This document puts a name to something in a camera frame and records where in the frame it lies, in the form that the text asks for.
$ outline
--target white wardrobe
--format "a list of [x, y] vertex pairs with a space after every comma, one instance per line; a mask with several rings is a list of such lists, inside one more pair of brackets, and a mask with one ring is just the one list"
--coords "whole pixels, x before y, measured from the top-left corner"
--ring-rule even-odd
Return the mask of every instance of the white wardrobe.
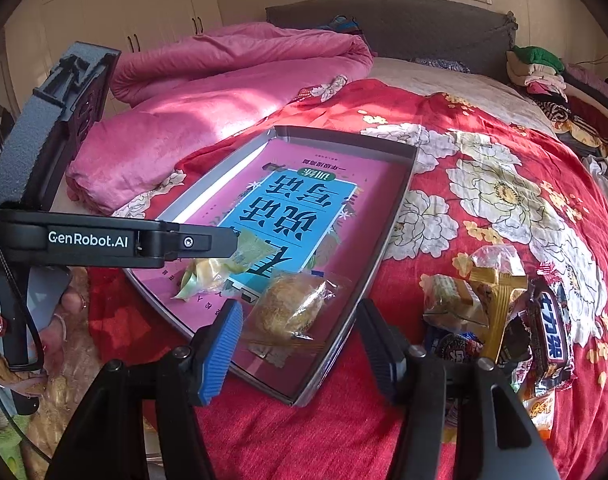
[[[217, 27], [217, 0], [23, 0], [4, 27], [17, 103], [74, 41], [141, 52]], [[104, 117], [126, 107], [109, 95]]]

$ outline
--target tray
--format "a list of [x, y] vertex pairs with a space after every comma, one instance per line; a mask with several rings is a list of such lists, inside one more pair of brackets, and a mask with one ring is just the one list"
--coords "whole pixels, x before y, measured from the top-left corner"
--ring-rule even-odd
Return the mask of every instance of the tray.
[[[180, 223], [248, 228], [277, 252], [231, 276], [245, 315], [274, 269], [314, 269], [347, 278], [321, 311], [311, 335], [317, 354], [242, 342], [230, 370], [287, 404], [304, 406], [332, 367], [353, 325], [395, 227], [417, 150], [376, 137], [275, 126], [250, 140], [188, 188], [158, 217]], [[186, 261], [126, 275], [171, 325], [191, 338], [210, 324], [226, 297], [172, 300]]]

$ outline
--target stack of clothes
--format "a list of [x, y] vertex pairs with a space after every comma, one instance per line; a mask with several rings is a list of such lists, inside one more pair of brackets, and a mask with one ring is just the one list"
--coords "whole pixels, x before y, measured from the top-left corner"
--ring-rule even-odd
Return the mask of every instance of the stack of clothes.
[[608, 139], [608, 79], [604, 81], [583, 66], [568, 63], [562, 75], [570, 110]]
[[586, 110], [581, 105], [572, 109], [569, 100], [577, 97], [578, 89], [568, 85], [567, 68], [557, 56], [538, 46], [516, 46], [506, 53], [506, 70], [513, 84], [525, 89], [551, 121], [559, 139], [577, 156], [608, 156], [608, 131], [602, 133], [603, 126], [585, 120]]

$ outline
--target green sweater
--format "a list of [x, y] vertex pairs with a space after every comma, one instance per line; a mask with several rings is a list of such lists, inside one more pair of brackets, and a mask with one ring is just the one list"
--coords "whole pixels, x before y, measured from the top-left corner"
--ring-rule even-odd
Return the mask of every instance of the green sweater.
[[513, 52], [517, 54], [521, 62], [527, 65], [539, 63], [553, 67], [557, 73], [564, 71], [564, 63], [555, 54], [540, 46], [514, 46]]

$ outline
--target blue gripper pad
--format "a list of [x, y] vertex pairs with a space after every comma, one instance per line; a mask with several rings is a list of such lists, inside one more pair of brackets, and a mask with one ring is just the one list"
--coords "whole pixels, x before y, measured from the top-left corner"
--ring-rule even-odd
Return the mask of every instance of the blue gripper pad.
[[242, 333], [243, 320], [239, 301], [226, 300], [215, 323], [209, 328], [207, 340], [210, 345], [205, 346], [204, 353], [200, 352], [202, 358], [198, 364], [201, 365], [202, 380], [197, 395], [203, 406], [207, 406], [222, 390], [230, 360]]

